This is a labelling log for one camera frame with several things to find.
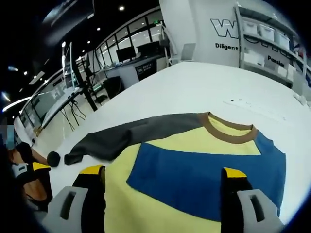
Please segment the white storage box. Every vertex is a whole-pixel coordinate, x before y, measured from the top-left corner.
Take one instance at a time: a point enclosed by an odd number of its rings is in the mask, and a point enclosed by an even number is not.
[[[260,24],[259,25],[259,32],[263,38],[265,38],[267,40],[274,41],[275,30],[273,28],[270,28],[270,27],[267,27],[265,25]]]
[[[275,32],[275,42],[287,50],[290,49],[290,39],[283,33]]]
[[[294,81],[294,73],[296,72],[296,68],[292,65],[288,64],[287,67],[287,79],[290,81]]]
[[[277,67],[277,72],[279,75],[282,75],[284,78],[287,76],[287,70],[284,69],[282,66]]]
[[[244,61],[264,67],[264,56],[252,50],[244,54]]]
[[[257,24],[244,21],[243,22],[243,30],[245,33],[258,35]]]

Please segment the white table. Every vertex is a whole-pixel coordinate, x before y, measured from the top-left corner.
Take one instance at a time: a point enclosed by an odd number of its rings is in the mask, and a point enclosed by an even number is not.
[[[286,181],[280,219],[287,223],[311,182],[311,111],[293,91],[246,70],[206,63],[179,63],[126,89],[75,130],[58,148],[64,156],[87,133],[147,117],[211,111],[226,120],[254,124],[286,153]],[[108,164],[90,156],[51,170],[53,194],[72,185],[85,167]]]
[[[56,114],[61,111],[70,100],[72,100],[79,92],[82,91],[82,88],[73,88],[66,89],[64,95],[59,98],[51,109],[46,113],[41,127],[44,129],[50,123],[50,121],[56,116]]]

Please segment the white wall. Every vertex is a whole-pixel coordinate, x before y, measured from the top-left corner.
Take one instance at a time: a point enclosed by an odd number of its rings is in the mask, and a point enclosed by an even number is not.
[[[160,0],[159,2],[165,25],[176,46],[176,52],[181,54],[184,44],[196,43],[189,0]]]
[[[216,43],[239,47],[234,13],[236,0],[161,0],[164,22],[181,54],[185,43],[197,43],[194,60],[227,66],[239,66],[239,51],[217,48]],[[239,0],[243,7],[254,9],[284,24],[285,17],[261,0]]]

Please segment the white desk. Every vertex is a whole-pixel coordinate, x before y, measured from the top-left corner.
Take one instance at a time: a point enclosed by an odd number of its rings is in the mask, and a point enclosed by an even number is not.
[[[52,106],[52,108],[46,113],[45,118],[42,122],[41,128],[44,129],[49,122],[54,118],[54,116],[61,111],[67,104],[68,100],[72,98],[72,95],[76,95],[77,93],[81,92],[82,88],[73,88],[65,90],[65,94],[55,102],[55,104]]]
[[[293,91],[246,70],[206,63],[179,63],[126,89],[75,130],[58,148],[64,156],[87,133],[147,117],[211,111],[226,120],[254,124],[286,153],[286,181],[280,218],[287,223],[311,182],[311,111]],[[80,170],[104,163],[84,156],[81,163],[51,170],[53,194],[72,185]]]

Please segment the monitor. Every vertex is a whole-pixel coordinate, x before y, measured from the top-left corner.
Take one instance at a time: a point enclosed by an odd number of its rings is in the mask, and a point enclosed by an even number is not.
[[[159,41],[151,42],[137,47],[141,57],[154,56],[161,53]]]
[[[135,48],[133,46],[126,47],[121,50],[117,50],[117,56],[119,59],[119,62],[123,62],[127,59],[136,57]]]

